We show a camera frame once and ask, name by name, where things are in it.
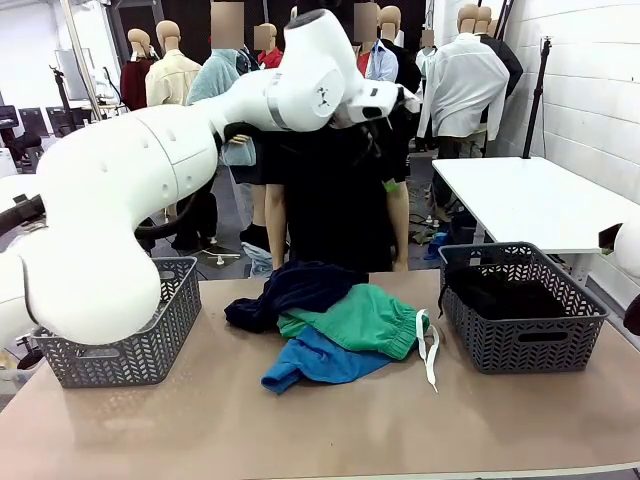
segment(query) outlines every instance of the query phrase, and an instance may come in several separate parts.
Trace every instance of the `red shirt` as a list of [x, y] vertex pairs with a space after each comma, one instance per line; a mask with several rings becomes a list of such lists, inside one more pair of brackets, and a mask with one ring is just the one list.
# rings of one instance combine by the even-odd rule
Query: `red shirt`
[[267, 52], [261, 52], [260, 55], [258, 55], [258, 63], [264, 63], [266, 68], [278, 68], [283, 55], [284, 53], [276, 47], [268, 55]]
[[363, 53], [362, 55], [358, 55], [358, 70], [362, 76], [367, 75], [367, 66], [369, 65], [369, 57], [371, 56], [371, 50], [367, 53]]
[[145, 78], [153, 60], [142, 58], [137, 62], [127, 62], [120, 73], [120, 95], [122, 103], [129, 110], [139, 110], [147, 106], [147, 87]]

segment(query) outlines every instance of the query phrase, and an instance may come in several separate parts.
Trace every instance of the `light blue shirt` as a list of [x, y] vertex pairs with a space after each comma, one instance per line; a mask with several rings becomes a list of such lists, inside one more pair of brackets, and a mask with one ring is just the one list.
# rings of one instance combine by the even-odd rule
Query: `light blue shirt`
[[[240, 74], [236, 70], [236, 50], [215, 49], [204, 63], [193, 81], [187, 96], [187, 105], [222, 95], [231, 88]], [[244, 145], [226, 143], [222, 147], [222, 160], [230, 166], [253, 166], [256, 164], [256, 150], [249, 140]]]
[[394, 83], [398, 77], [398, 59], [395, 53], [385, 47], [380, 40], [371, 49], [365, 77], [369, 80], [386, 80]]

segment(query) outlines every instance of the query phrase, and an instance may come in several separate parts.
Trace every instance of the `gray plastic basket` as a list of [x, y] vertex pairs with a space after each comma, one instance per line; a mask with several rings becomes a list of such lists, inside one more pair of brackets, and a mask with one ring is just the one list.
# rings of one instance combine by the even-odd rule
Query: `gray plastic basket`
[[472, 266], [507, 279], [538, 280], [559, 300], [567, 317], [487, 320], [448, 288], [443, 309], [474, 366], [482, 373], [543, 373], [584, 370], [607, 308], [549, 257], [528, 243], [463, 245], [440, 249], [444, 267]]
[[64, 388], [126, 387], [162, 382], [202, 304], [193, 257], [154, 258], [161, 280], [160, 304], [135, 335], [103, 346], [69, 342], [39, 328], [34, 338]]

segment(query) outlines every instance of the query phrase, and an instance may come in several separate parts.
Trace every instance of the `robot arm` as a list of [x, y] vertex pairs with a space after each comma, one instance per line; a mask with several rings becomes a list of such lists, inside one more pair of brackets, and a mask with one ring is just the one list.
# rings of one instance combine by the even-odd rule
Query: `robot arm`
[[34, 326], [68, 340], [106, 344], [152, 318], [160, 279], [134, 230], [213, 176], [230, 126], [307, 132], [334, 115], [358, 123], [387, 116], [402, 87], [365, 80], [337, 19], [297, 17], [276, 70], [241, 77], [191, 107], [139, 110], [79, 130], [40, 161], [37, 188], [47, 228], [0, 255], [0, 346]]

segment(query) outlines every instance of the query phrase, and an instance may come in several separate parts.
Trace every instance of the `white drawstring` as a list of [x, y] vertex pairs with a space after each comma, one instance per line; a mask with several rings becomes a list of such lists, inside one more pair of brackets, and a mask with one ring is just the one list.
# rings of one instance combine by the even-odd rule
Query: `white drawstring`
[[433, 345], [429, 348], [429, 354], [427, 355], [427, 345], [424, 341], [424, 332], [422, 326], [422, 317], [427, 314], [426, 310], [420, 310], [416, 315], [416, 336], [418, 337], [418, 350], [420, 350], [420, 358], [424, 362], [424, 367], [427, 370], [427, 380], [438, 393], [438, 387], [436, 387], [436, 374], [433, 369], [433, 365], [436, 361], [436, 355], [438, 354], [438, 347], [440, 346], [440, 335], [435, 326], [429, 325], [427, 334], [432, 333]]

